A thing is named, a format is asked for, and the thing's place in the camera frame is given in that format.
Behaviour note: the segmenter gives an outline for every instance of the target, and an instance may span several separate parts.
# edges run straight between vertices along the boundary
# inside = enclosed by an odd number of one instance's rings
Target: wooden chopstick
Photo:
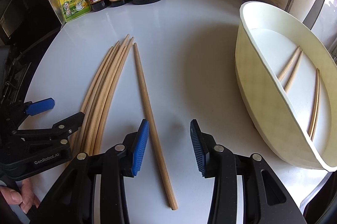
[[[287,84],[285,85],[284,91],[285,91],[286,93],[288,93],[289,89],[291,88],[291,86],[292,86],[292,84],[293,84],[293,81],[294,81],[294,79],[295,79],[295,76],[296,76],[298,67],[299,67],[299,65],[300,65],[300,61],[301,61],[302,56],[303,56],[303,50],[301,50],[301,53],[300,53],[300,55],[299,55],[299,57],[298,57],[298,59],[297,59],[296,65],[295,65],[295,67],[294,67],[294,70],[292,71],[292,74],[290,75],[290,78],[289,78]]]
[[[90,100],[88,102],[88,106],[86,109],[86,115],[84,116],[84,120],[83,120],[82,127],[81,127],[81,135],[80,135],[80,139],[78,142],[81,152],[84,150],[84,147],[85,147],[85,143],[87,140],[87,134],[88,134],[88,126],[90,125],[90,121],[93,115],[93,111],[94,111],[98,96],[102,90],[102,86],[107,77],[108,70],[119,50],[119,47],[120,47],[119,43],[120,43],[119,41],[116,43],[115,48],[111,52],[111,55],[109,56],[107,63],[104,65],[102,73],[101,75],[99,75],[99,78],[98,78],[99,81],[97,81],[97,85],[95,86],[93,90],[94,91],[93,95],[90,97]]]
[[[282,81],[282,79],[284,78],[284,76],[288,72],[289,68],[291,67],[291,65],[295,61],[295,58],[296,58],[297,54],[299,53],[299,51],[300,51],[300,47],[298,46],[296,48],[296,50],[294,51],[294,54],[292,55],[292,57],[289,59],[288,63],[285,65],[284,69],[281,71],[281,73],[277,77],[279,81]]]
[[[315,88],[314,106],[312,108],[310,126],[309,126],[309,131],[308,131],[308,134],[311,140],[313,140],[314,135],[315,135],[319,108],[320,108],[320,70],[317,68],[316,69],[316,88]]]
[[[118,66],[119,66],[119,64],[120,64],[120,62],[121,62],[121,60],[122,60],[122,58],[123,58],[123,55],[124,55],[125,51],[126,51],[126,47],[123,48],[122,53],[121,53],[121,55],[119,56],[119,59],[118,59],[118,61],[117,61],[117,64],[116,64],[116,66],[115,66],[115,68],[114,68],[114,71],[113,71],[113,73],[112,73],[112,76],[111,76],[112,79],[115,78],[115,75],[116,75]],[[93,137],[92,137],[92,139],[91,139],[90,145],[88,146],[88,147],[90,147],[90,148],[89,148],[89,152],[88,152],[89,155],[93,155],[94,145],[95,145],[95,141],[96,141],[97,134],[98,134],[98,129],[99,129],[99,124],[100,124],[100,121],[101,121],[101,119],[102,119],[102,115],[103,115],[103,111],[104,111],[104,105],[105,105],[106,103],[107,103],[107,101],[105,101],[105,102],[103,101],[103,103],[102,103],[102,105],[101,105],[100,112],[99,112],[99,114],[98,114],[98,119],[95,120],[95,121],[92,121],[92,122],[95,123],[95,127],[94,127],[94,135],[93,135]]]
[[[164,183],[166,195],[167,195],[168,201],[170,203],[171,209],[176,210],[176,209],[178,209],[178,205],[177,205],[176,199],[174,197],[174,192],[173,192],[172,185],[171,185],[171,182],[170,182],[170,177],[169,177],[169,174],[167,172],[163,152],[161,150],[156,125],[154,123],[154,117],[153,117],[153,113],[152,113],[152,110],[151,110],[149,94],[148,94],[147,88],[146,88],[143,68],[142,68],[142,64],[140,62],[140,56],[139,56],[138,47],[137,47],[136,43],[134,43],[134,55],[135,55],[135,61],[136,61],[136,67],[137,67],[139,87],[140,87],[140,91],[141,91],[141,94],[142,94],[143,105],[144,105],[144,109],[145,109],[145,115],[146,115],[146,118],[147,118],[147,120],[149,121],[149,124],[150,124],[150,135],[151,135],[154,151],[155,151],[155,154],[156,154],[161,178],[162,178],[163,183]]]
[[[125,64],[125,60],[129,54],[130,48],[132,46],[132,42],[134,41],[134,37],[131,38],[125,52],[123,53],[122,59],[118,65],[118,69],[116,71],[116,75],[114,77],[114,81],[112,82],[112,86],[109,90],[109,94],[107,97],[107,101],[104,105],[104,109],[103,109],[103,114],[101,117],[101,121],[99,122],[99,128],[98,128],[98,132],[97,132],[97,136],[96,136],[96,140],[95,143],[92,144],[91,146],[94,147],[93,148],[93,155],[97,155],[100,152],[100,148],[101,148],[101,143],[102,143],[102,137],[103,137],[103,132],[104,132],[104,128],[105,128],[105,124],[107,122],[107,116],[110,110],[110,105],[111,105],[111,101],[112,101],[112,97],[114,96],[115,90],[116,90],[116,86],[119,80],[119,77],[121,75],[123,66]]]
[[[73,152],[74,155],[83,151],[82,146],[83,146],[83,143],[85,143],[85,141],[86,141],[87,123],[88,123],[88,121],[91,120],[93,105],[95,105],[96,98],[97,98],[97,96],[98,96],[98,94],[99,94],[99,92],[102,88],[102,83],[103,83],[103,81],[106,77],[107,70],[108,70],[111,62],[113,61],[114,57],[116,56],[116,53],[117,53],[118,49],[119,49],[119,41],[116,43],[113,50],[110,52],[110,55],[109,55],[107,61],[105,62],[104,66],[101,70],[101,73],[99,74],[99,76],[97,78],[96,84],[95,84],[95,86],[92,90],[92,95],[89,98],[89,101],[87,103],[87,107],[86,107],[85,112],[84,112],[85,116],[84,116],[84,120],[82,122],[81,129],[77,134],[77,137],[78,137],[77,142],[76,142],[77,148],[75,149],[75,153]]]
[[[103,83],[102,89],[101,89],[100,94],[98,96],[97,103],[95,104],[95,107],[94,107],[94,111],[93,111],[93,114],[92,114],[92,117],[91,117],[91,120],[90,120],[90,125],[89,125],[89,128],[88,128],[87,139],[86,139],[85,146],[84,146],[84,152],[87,153],[89,156],[91,156],[90,155],[90,146],[91,146],[91,143],[92,143],[92,138],[94,137],[95,133],[97,134],[97,130],[98,130],[98,126],[99,126],[98,122],[101,120],[104,104],[107,100],[107,96],[108,96],[110,87],[111,87],[112,82],[113,82],[113,77],[114,77],[113,74],[116,73],[116,70],[115,70],[116,64],[118,62],[119,56],[121,55],[121,53],[122,53],[122,51],[125,47],[125,44],[126,44],[127,40],[129,39],[129,36],[130,36],[129,34],[126,36],[126,38],[124,39],[121,47],[119,48],[114,60],[112,61],[112,64],[111,64],[111,66],[108,70],[108,73],[107,73],[107,77],[106,77],[106,79]]]
[[[80,112],[85,113],[85,109],[87,108],[88,101],[90,99],[90,96],[92,95],[92,91],[93,91],[93,89],[96,85],[97,79],[99,78],[99,75],[101,74],[101,71],[102,71],[103,67],[106,65],[107,60],[108,60],[113,48],[114,48],[113,46],[110,47],[110,49],[108,50],[107,54],[105,55],[103,61],[101,62],[98,70],[96,71],[96,74],[95,74],[94,78],[92,79],[91,84],[88,88],[88,91],[87,91],[87,93],[84,97],[82,106],[80,108]],[[70,139],[70,148],[71,148],[72,151],[74,151],[75,145],[77,143],[78,135],[79,135],[79,131]]]

